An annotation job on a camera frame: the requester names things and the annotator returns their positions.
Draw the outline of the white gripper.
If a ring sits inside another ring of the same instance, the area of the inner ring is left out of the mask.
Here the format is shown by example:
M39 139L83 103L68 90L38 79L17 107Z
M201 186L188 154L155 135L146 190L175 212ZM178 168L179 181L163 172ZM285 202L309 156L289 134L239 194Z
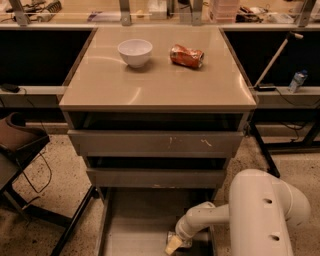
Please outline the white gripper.
M212 224L211 211L215 208L216 206L209 201L190 208L178 220L175 226L177 236L174 235L169 239L165 253L172 255L183 244L183 241L192 239L198 232Z

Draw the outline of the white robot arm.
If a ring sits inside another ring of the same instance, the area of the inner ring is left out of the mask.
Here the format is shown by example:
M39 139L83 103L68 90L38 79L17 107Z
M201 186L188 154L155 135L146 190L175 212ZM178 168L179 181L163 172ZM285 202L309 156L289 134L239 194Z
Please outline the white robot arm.
M267 172L246 169L232 180L228 204L206 201L178 220L165 253L173 254L211 225L227 223L232 256L294 256L288 228L310 215L310 203L299 189Z

